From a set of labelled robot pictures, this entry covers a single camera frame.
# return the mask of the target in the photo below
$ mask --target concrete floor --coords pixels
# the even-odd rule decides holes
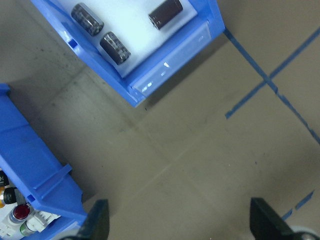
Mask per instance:
[[[319,32],[319,0],[219,5],[266,75]],[[85,208],[109,199],[110,240],[252,239],[251,197],[282,216],[313,190],[287,222],[320,233],[320,37],[226,119],[263,78],[225,35],[132,108],[28,0],[0,1],[0,30],[0,82],[73,167]]]

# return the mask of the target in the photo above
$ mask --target red button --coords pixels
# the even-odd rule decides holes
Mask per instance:
[[[30,207],[27,204],[16,206],[13,210],[13,216],[18,220],[27,218],[30,214]]]

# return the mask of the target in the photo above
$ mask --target black capacitor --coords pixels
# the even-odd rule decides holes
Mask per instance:
[[[166,0],[149,14],[151,23],[160,30],[175,16],[182,12],[183,6],[179,0]]]
[[[78,3],[71,12],[73,19],[91,36],[96,36],[104,28],[104,22],[84,3]]]
[[[16,187],[8,187],[3,191],[3,201],[5,204],[14,204],[17,202],[15,189]]]
[[[9,180],[4,171],[0,170],[0,187],[5,187],[9,185]]]
[[[125,62],[131,55],[131,52],[128,51],[117,36],[111,31],[103,36],[100,45],[117,65]]]

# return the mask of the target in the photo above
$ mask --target blue plastic bin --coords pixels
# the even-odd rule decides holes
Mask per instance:
[[[0,84],[0,167],[40,211],[60,215],[43,232],[24,240],[50,240],[57,233],[87,217],[82,191],[8,97],[8,85]]]
[[[197,16],[128,76],[122,78],[82,35],[70,13],[65,12],[56,0],[31,1],[75,54],[134,107],[225,29],[216,0],[189,0],[198,12]]]

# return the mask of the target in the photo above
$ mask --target white connector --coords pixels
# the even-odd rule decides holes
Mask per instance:
[[[41,233],[50,223],[59,217],[59,215],[45,211],[33,211],[26,221],[26,226],[33,232]]]

